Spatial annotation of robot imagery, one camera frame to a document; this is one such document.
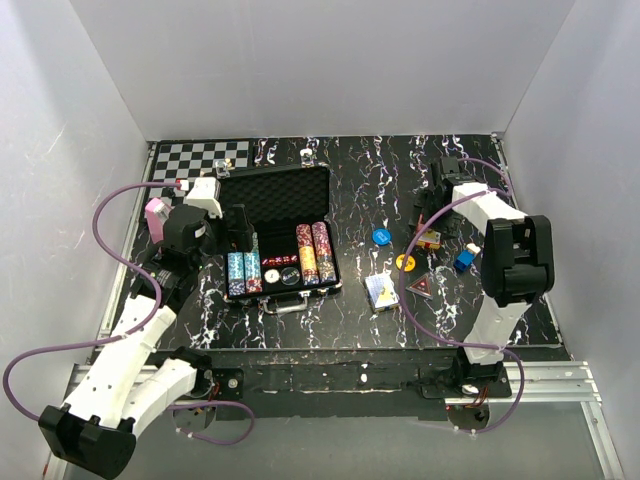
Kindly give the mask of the red playing card deck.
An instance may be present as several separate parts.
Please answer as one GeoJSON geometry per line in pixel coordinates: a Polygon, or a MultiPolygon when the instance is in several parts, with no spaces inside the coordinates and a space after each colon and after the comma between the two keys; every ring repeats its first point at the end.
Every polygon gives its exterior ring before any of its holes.
{"type": "Polygon", "coordinates": [[[435,230],[426,230],[417,240],[416,245],[423,249],[438,250],[441,247],[441,233],[435,230]]]}

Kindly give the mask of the clear dealer button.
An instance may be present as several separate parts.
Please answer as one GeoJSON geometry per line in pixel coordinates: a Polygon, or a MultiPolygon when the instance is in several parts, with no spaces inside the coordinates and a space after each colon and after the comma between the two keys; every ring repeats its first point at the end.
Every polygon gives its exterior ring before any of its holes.
{"type": "Polygon", "coordinates": [[[283,268],[280,272],[280,279],[284,285],[295,285],[300,281],[300,272],[295,267],[283,268]]]}

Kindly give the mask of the blue playing card deck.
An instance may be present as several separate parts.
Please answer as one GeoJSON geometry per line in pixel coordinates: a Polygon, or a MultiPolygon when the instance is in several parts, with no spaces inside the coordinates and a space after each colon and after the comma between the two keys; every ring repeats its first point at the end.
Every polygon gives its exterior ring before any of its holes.
{"type": "Polygon", "coordinates": [[[389,273],[379,273],[364,279],[364,286],[372,310],[376,313],[399,306],[399,297],[389,273]]]}

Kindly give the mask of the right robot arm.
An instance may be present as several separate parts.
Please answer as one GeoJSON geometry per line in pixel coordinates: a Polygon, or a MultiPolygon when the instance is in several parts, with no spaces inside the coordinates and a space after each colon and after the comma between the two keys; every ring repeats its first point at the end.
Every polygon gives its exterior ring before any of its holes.
{"type": "Polygon", "coordinates": [[[450,367],[427,373],[422,384],[433,398],[456,392],[475,397],[507,385],[505,347],[519,319],[554,285],[552,228],[544,215],[527,215],[461,168],[455,157],[429,163],[430,177],[414,204],[412,244],[435,230],[454,236],[462,221],[484,237],[469,252],[481,259],[482,304],[471,332],[457,343],[450,367]]]}

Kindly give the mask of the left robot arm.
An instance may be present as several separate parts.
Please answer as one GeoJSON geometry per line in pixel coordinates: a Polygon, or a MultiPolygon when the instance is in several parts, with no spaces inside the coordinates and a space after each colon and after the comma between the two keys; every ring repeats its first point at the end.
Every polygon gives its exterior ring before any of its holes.
{"type": "Polygon", "coordinates": [[[54,456],[102,479],[115,479],[129,463],[138,437],[165,411],[237,408],[249,418],[253,411],[217,379],[212,360],[179,347],[143,382],[137,377],[179,308],[195,288],[204,255],[217,245],[220,214],[209,208],[179,205],[163,224],[160,243],[168,274],[146,270],[141,281],[151,295],[128,298],[112,335],[89,372],[59,407],[48,406],[37,420],[54,456]]]}

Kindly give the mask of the blue and white block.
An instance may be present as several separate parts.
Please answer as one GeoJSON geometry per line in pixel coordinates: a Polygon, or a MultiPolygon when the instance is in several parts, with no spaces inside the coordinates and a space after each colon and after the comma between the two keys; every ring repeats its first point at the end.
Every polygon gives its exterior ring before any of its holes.
{"type": "Polygon", "coordinates": [[[467,244],[464,250],[456,257],[454,268],[460,273],[466,272],[480,252],[481,248],[476,244],[467,244]]]}

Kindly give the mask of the yellow big blind button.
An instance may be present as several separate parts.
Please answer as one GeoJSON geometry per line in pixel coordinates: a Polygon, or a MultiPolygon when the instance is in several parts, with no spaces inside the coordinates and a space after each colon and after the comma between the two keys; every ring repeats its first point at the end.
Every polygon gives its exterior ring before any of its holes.
{"type": "Polygon", "coordinates": [[[400,254],[396,257],[395,264],[399,270],[411,272],[416,267],[416,260],[411,255],[400,254]]]}

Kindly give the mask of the row of red dice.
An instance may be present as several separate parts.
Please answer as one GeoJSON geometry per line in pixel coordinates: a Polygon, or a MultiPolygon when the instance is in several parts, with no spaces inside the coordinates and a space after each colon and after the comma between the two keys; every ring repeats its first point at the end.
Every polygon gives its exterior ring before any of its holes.
{"type": "Polygon", "coordinates": [[[261,261],[261,265],[265,267],[280,267],[280,266],[289,266],[298,263],[297,255],[283,255],[283,256],[274,256],[264,258],[261,261]]]}

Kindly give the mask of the blue small blind button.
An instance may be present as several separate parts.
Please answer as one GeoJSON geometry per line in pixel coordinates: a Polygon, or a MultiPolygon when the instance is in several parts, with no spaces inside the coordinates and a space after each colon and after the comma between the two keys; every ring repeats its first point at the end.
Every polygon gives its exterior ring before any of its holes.
{"type": "Polygon", "coordinates": [[[386,246],[391,243],[391,232],[385,228],[378,228],[372,232],[372,241],[379,246],[386,246]]]}

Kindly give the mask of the white round chip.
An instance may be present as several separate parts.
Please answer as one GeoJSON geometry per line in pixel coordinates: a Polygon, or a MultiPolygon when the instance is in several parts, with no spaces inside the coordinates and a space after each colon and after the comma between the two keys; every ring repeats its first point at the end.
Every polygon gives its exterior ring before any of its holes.
{"type": "Polygon", "coordinates": [[[269,269],[264,273],[264,280],[268,284],[274,284],[280,279],[280,273],[277,269],[269,269]]]}

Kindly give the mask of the black poker chip case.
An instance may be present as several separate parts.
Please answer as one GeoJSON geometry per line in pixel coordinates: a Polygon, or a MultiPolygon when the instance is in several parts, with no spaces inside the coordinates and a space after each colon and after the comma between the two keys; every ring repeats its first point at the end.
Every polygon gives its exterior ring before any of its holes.
{"type": "Polygon", "coordinates": [[[293,307],[281,307],[276,313],[299,311],[306,308],[310,297],[335,293],[342,287],[339,264],[335,253],[332,227],[328,222],[330,213],[330,176],[325,164],[281,165],[266,168],[229,169],[219,162],[210,174],[220,184],[219,203],[227,224],[227,211],[233,204],[244,204],[246,215],[253,228],[253,249],[264,258],[297,255],[298,263],[289,266],[265,267],[261,265],[262,291],[259,293],[231,297],[228,294],[227,254],[224,261],[224,299],[232,304],[255,303],[266,308],[269,302],[284,298],[299,298],[301,303],[293,307]],[[296,238],[296,227],[322,221],[328,230],[337,278],[333,282],[304,285],[296,238]],[[284,285],[279,279],[274,284],[264,280],[269,269],[295,267],[300,272],[300,281],[295,285],[284,285]]]}

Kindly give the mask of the pink wedge box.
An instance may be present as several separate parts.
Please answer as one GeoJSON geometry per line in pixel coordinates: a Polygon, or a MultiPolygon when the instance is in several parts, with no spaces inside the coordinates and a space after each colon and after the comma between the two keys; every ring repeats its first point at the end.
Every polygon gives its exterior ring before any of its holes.
{"type": "Polygon", "coordinates": [[[145,206],[144,215],[154,244],[164,240],[164,224],[169,219],[172,207],[160,198],[152,198],[145,206]]]}

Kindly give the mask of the red and yellow chip column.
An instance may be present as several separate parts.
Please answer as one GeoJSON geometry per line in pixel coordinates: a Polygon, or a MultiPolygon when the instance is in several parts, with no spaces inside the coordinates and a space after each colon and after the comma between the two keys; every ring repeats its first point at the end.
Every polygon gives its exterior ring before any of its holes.
{"type": "Polygon", "coordinates": [[[296,227],[296,238],[299,250],[303,284],[318,285],[319,274],[316,265],[311,226],[308,224],[298,225],[296,227]]]}

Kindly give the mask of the checkerboard mat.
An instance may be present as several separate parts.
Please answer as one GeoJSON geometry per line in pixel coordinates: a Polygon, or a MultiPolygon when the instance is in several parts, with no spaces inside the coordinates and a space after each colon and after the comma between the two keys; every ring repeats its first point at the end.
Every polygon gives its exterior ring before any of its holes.
{"type": "Polygon", "coordinates": [[[229,161],[229,169],[247,168],[252,163],[252,140],[184,140],[157,142],[151,148],[148,180],[173,183],[193,181],[214,173],[219,161],[229,161]]]}

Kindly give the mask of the purple and red chip column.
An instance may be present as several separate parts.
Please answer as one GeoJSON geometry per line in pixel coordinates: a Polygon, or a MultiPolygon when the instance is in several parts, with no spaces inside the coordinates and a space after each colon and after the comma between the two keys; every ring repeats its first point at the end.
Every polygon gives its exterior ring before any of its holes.
{"type": "Polygon", "coordinates": [[[333,282],[336,280],[337,275],[326,224],[318,221],[313,223],[311,228],[320,281],[322,283],[333,282]]]}

